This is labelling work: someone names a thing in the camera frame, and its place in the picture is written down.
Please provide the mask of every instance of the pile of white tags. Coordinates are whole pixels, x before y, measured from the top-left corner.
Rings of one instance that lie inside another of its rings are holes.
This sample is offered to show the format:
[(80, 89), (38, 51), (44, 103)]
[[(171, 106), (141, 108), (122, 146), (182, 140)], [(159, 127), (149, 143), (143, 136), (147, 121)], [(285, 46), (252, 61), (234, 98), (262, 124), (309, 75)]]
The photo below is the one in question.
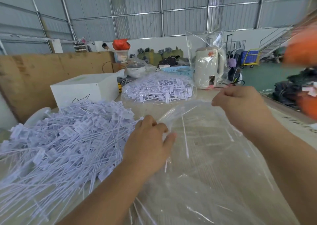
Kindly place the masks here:
[(12, 128), (10, 141), (0, 146), (1, 161), (10, 165), (0, 181), (2, 223), (27, 212), (31, 215), (25, 224), (42, 224), (58, 208), (55, 224), (74, 195), (85, 198), (96, 178), (104, 180), (121, 162), (138, 122), (133, 116), (121, 102), (87, 101), (65, 107), (34, 127)]
[(134, 102), (159, 101), (170, 103), (189, 100), (196, 94), (192, 79), (185, 75), (152, 72), (122, 88), (121, 98)]

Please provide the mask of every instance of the white box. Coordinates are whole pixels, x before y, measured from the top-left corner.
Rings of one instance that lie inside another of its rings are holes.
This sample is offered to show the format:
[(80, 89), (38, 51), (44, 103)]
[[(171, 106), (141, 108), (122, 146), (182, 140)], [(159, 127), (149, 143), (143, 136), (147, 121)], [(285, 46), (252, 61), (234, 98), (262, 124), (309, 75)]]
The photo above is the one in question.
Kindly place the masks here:
[(112, 101), (119, 95), (115, 73), (80, 75), (51, 85), (58, 108), (81, 100)]

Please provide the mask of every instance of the blue plastic crate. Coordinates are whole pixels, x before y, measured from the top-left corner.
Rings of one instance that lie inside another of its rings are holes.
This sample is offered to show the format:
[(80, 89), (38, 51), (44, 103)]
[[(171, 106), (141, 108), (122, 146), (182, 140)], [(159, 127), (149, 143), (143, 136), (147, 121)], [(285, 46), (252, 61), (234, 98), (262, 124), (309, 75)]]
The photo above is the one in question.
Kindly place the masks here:
[(164, 72), (175, 72), (177, 75), (185, 75), (192, 78), (193, 72), (191, 70), (191, 67), (189, 66), (181, 66), (181, 67), (166, 67), (162, 68), (161, 71)]
[(259, 54), (259, 50), (242, 52), (241, 63), (242, 64), (256, 63), (256, 59), (257, 59), (258, 54)]

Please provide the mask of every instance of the person's left hand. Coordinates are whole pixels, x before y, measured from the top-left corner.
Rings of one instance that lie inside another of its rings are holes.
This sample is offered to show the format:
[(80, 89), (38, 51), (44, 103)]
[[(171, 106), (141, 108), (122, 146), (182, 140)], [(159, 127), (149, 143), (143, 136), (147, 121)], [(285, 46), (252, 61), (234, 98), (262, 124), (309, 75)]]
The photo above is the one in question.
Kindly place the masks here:
[(170, 133), (163, 141), (164, 132), (168, 132), (164, 123), (157, 124), (152, 116), (146, 115), (126, 142), (122, 162), (149, 178), (164, 165), (176, 139), (176, 134)]

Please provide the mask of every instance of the white kettle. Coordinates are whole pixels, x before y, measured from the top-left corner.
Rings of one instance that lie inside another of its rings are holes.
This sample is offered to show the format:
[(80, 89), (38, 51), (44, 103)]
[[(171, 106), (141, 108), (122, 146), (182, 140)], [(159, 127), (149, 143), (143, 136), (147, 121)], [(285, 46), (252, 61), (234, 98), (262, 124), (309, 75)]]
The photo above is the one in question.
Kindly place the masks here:
[(224, 74), (226, 54), (218, 47), (203, 47), (196, 51), (194, 83), (198, 89), (209, 89), (216, 85)]

